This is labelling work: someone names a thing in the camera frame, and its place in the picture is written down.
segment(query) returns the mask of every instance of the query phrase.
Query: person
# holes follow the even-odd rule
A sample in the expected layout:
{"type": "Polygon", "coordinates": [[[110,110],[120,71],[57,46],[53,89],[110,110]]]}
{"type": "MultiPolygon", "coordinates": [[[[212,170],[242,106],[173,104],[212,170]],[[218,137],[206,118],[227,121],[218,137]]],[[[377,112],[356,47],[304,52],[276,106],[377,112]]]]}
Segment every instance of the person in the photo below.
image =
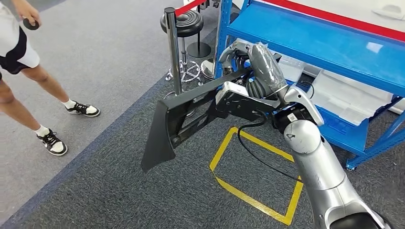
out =
{"type": "MultiPolygon", "coordinates": [[[[11,0],[21,19],[27,18],[31,25],[42,24],[38,11],[26,0],[11,0]]],[[[40,65],[37,52],[11,13],[0,0],[0,66],[10,74],[22,72],[36,81],[45,91],[58,99],[68,113],[96,117],[100,110],[95,106],[81,104],[69,98],[61,85],[40,65]]],[[[49,153],[64,155],[68,148],[51,129],[42,126],[27,108],[18,101],[0,72],[0,111],[33,130],[49,153]]]]}

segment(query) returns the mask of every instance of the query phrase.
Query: gray carpet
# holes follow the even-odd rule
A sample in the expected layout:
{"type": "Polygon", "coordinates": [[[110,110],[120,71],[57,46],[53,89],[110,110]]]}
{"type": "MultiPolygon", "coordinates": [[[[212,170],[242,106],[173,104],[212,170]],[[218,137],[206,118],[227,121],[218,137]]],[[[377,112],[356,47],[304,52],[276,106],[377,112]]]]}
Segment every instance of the gray carpet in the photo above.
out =
{"type": "MultiPolygon", "coordinates": [[[[210,161],[229,128],[246,124],[246,120],[215,120],[178,147],[175,160],[145,175],[140,160],[155,103],[171,90],[170,83],[159,80],[2,228],[312,228],[305,188],[288,227],[224,190],[214,179],[210,161]]],[[[386,113],[375,120],[370,141],[395,117],[386,113]]],[[[280,133],[269,125],[246,131],[291,153],[280,133]]],[[[297,175],[293,164],[245,142],[266,162],[297,175]]],[[[348,173],[364,200],[398,229],[405,227],[404,147],[401,144],[348,173]]],[[[347,152],[335,150],[343,161],[347,152]]],[[[215,172],[225,182],[285,214],[295,181],[257,162],[236,137],[215,172]]]]}
{"type": "MultiPolygon", "coordinates": [[[[2,0],[10,6],[10,0],[2,0]]],[[[42,10],[43,26],[27,31],[43,66],[72,99],[99,107],[97,119],[64,107],[22,75],[0,70],[15,96],[69,146],[54,157],[25,127],[0,114],[0,224],[49,182],[137,101],[170,65],[159,18],[182,0],[28,0],[42,10]]],[[[202,37],[217,26],[218,9],[202,11],[202,37]]],[[[196,37],[186,39],[195,42],[196,37]]]]}

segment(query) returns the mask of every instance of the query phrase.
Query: chrome stool base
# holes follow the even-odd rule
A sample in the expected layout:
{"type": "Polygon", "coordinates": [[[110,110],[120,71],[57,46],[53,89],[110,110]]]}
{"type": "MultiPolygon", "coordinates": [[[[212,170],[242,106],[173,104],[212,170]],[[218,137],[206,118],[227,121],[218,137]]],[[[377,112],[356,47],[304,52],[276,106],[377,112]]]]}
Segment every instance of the chrome stool base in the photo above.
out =
{"type": "MultiPolygon", "coordinates": [[[[187,64],[184,64],[183,61],[180,61],[180,76],[181,76],[182,83],[188,83],[188,82],[191,82],[191,81],[197,79],[198,85],[199,86],[203,85],[203,82],[200,79],[200,72],[201,72],[201,69],[196,62],[187,61],[187,64]]],[[[171,68],[170,68],[169,72],[167,73],[166,80],[170,81],[171,79],[173,79],[173,73],[171,72],[171,68]]]]}

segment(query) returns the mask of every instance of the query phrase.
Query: yellow floor tape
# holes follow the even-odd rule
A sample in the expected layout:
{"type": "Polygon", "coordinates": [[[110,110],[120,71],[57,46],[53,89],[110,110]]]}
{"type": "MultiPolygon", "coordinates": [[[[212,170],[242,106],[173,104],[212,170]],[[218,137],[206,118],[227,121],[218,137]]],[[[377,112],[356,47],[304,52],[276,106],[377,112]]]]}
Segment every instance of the yellow floor tape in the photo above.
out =
{"type": "MultiPolygon", "coordinates": [[[[302,191],[302,187],[303,187],[303,184],[301,182],[297,181],[297,183],[295,185],[295,188],[294,188],[294,191],[293,191],[293,194],[292,194],[292,197],[291,197],[291,200],[290,200],[290,203],[289,203],[288,208],[287,208],[286,215],[282,215],[282,214],[274,211],[273,209],[265,206],[264,204],[260,203],[259,201],[251,198],[250,196],[246,195],[242,191],[236,189],[235,187],[233,187],[232,185],[226,183],[225,181],[221,180],[219,177],[217,177],[215,175],[215,173],[214,173],[215,167],[218,165],[218,162],[221,159],[222,154],[224,154],[226,147],[228,146],[229,142],[232,139],[232,136],[237,132],[238,132],[238,128],[232,127],[229,130],[229,132],[226,135],[223,142],[221,143],[221,145],[219,146],[219,149],[218,149],[217,153],[215,154],[214,158],[212,159],[212,161],[210,163],[210,169],[211,169],[212,173],[214,174],[214,176],[215,176],[216,180],[218,181],[218,183],[223,188],[225,188],[227,191],[229,191],[230,193],[232,193],[235,196],[239,197],[240,199],[244,200],[246,203],[252,205],[253,207],[259,209],[260,211],[268,214],[269,216],[273,217],[274,219],[276,219],[276,220],[286,224],[287,226],[289,226],[291,224],[291,222],[292,222],[293,217],[294,217],[294,213],[295,213],[295,210],[297,208],[299,196],[301,195],[301,191],[302,191]]],[[[278,155],[280,155],[280,156],[282,156],[282,157],[284,157],[284,158],[286,158],[287,160],[289,160],[291,162],[294,162],[294,159],[290,154],[288,154],[288,153],[286,153],[286,152],[284,152],[282,150],[279,150],[279,149],[275,148],[274,146],[272,146],[272,145],[270,145],[270,144],[268,144],[268,143],[266,143],[266,142],[264,142],[264,141],[262,141],[260,139],[257,139],[257,138],[255,138],[255,137],[253,137],[251,135],[249,135],[246,132],[241,131],[241,136],[248,139],[248,140],[250,140],[250,141],[252,141],[252,142],[254,142],[254,143],[256,143],[256,144],[258,144],[258,145],[260,145],[260,146],[262,146],[262,147],[264,147],[264,148],[266,148],[266,149],[268,149],[268,150],[270,150],[270,151],[272,151],[272,152],[274,152],[274,153],[276,153],[276,154],[278,154],[278,155]]]]}

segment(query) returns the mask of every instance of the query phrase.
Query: person's leg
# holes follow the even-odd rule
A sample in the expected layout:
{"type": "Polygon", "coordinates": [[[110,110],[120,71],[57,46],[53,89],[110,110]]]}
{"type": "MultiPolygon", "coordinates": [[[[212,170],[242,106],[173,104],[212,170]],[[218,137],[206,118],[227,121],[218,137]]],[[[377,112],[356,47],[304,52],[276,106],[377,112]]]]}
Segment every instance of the person's leg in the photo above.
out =
{"type": "Polygon", "coordinates": [[[62,86],[41,65],[34,68],[25,68],[21,71],[25,76],[36,81],[44,90],[61,101],[69,113],[88,117],[96,117],[100,114],[100,110],[94,106],[70,100],[62,86]]]}
{"type": "Polygon", "coordinates": [[[62,86],[41,66],[35,68],[22,69],[21,72],[28,78],[36,81],[44,90],[55,98],[59,99],[62,103],[69,101],[67,93],[62,86]]]}
{"type": "Polygon", "coordinates": [[[3,80],[0,80],[0,111],[33,130],[49,153],[62,156],[67,152],[66,145],[55,136],[51,129],[40,125],[35,120],[27,108],[14,97],[10,87],[3,80]]]}
{"type": "Polygon", "coordinates": [[[0,111],[33,131],[41,127],[27,108],[14,97],[3,80],[0,80],[0,111]]]}

